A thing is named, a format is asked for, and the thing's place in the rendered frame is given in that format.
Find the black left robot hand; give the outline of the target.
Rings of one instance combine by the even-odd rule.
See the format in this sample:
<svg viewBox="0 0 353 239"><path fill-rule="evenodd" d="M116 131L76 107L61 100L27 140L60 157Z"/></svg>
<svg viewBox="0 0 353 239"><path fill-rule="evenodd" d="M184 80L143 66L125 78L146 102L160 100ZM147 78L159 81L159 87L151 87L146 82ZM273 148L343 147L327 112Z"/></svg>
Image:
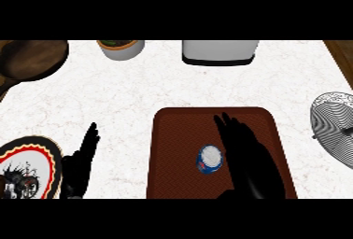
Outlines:
<svg viewBox="0 0 353 239"><path fill-rule="evenodd" d="M98 139L92 122L82 138L79 150L61 158L60 199L81 199L85 194Z"/></svg>

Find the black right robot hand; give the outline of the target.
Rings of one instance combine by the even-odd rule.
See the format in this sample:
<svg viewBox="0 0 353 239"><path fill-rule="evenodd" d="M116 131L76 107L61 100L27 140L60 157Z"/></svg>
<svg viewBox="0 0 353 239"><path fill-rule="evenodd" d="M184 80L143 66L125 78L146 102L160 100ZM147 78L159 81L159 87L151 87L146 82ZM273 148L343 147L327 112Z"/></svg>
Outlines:
<svg viewBox="0 0 353 239"><path fill-rule="evenodd" d="M225 113L214 116L214 122L225 150L228 174L234 187L225 190L218 198L224 200L283 199L280 172L252 130Z"/></svg>

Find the blue can with pale end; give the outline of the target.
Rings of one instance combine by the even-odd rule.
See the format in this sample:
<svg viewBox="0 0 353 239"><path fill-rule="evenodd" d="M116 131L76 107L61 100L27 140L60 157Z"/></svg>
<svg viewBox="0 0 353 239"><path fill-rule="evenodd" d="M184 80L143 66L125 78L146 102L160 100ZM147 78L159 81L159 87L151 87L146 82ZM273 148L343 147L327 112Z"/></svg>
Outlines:
<svg viewBox="0 0 353 239"><path fill-rule="evenodd" d="M197 151L196 168L203 174L212 174L222 165L222 155L214 145L205 145Z"/></svg>

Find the brown rectangular tray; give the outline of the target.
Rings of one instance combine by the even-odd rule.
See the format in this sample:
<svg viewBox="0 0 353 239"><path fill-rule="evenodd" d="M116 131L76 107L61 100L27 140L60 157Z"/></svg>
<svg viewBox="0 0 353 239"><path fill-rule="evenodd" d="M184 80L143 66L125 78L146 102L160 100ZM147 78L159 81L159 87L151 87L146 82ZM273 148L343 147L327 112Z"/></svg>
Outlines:
<svg viewBox="0 0 353 239"><path fill-rule="evenodd" d="M273 116L261 107L166 107L153 119L146 197L149 199L214 199L233 188L228 169L212 174L197 170L197 151L222 147L214 117L227 114L250 128L280 172L284 197L296 197Z"/></svg>

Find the decorated plate with black rim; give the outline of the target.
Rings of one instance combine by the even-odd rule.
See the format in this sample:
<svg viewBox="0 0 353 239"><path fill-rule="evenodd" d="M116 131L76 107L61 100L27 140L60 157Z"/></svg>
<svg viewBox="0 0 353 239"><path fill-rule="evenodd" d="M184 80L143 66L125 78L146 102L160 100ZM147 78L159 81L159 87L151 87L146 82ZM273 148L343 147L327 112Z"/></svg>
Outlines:
<svg viewBox="0 0 353 239"><path fill-rule="evenodd" d="M53 199L61 181L61 152L44 136L0 147L0 199Z"/></svg>

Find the dark brown wooden pan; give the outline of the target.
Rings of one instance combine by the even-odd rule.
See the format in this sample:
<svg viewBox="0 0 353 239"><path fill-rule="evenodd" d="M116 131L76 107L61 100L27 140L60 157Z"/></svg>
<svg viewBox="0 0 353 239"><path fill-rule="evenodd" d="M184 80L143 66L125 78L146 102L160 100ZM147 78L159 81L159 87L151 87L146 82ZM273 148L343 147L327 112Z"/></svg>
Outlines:
<svg viewBox="0 0 353 239"><path fill-rule="evenodd" d="M66 40L0 40L0 101L14 85L51 75L67 55Z"/></svg>

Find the white appliance with black base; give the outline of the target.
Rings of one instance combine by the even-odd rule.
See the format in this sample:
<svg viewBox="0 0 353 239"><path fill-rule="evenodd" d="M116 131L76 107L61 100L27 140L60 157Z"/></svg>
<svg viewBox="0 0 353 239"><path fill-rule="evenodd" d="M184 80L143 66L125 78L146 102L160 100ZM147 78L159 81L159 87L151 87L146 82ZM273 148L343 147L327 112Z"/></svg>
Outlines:
<svg viewBox="0 0 353 239"><path fill-rule="evenodd" d="M256 40L183 40L181 61L190 65L246 65L255 58Z"/></svg>

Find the white plant pot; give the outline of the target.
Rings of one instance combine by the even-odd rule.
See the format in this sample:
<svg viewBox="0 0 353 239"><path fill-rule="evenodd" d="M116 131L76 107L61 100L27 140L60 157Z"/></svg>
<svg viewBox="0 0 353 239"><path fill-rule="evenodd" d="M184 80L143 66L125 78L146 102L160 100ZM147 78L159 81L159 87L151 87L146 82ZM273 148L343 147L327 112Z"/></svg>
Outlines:
<svg viewBox="0 0 353 239"><path fill-rule="evenodd" d="M132 40L128 44L122 46L106 46L100 40L97 40L97 45L101 49L104 56L113 61L126 61L141 52L144 48L143 40Z"/></svg>

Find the brown wooden counter edge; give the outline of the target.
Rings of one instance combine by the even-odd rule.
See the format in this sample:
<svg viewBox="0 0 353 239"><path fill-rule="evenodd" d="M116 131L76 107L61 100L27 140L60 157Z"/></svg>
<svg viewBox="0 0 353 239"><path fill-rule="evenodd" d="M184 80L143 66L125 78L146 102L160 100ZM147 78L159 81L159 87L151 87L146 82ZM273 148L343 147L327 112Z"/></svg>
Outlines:
<svg viewBox="0 0 353 239"><path fill-rule="evenodd" d="M324 40L323 44L353 89L353 40Z"/></svg>

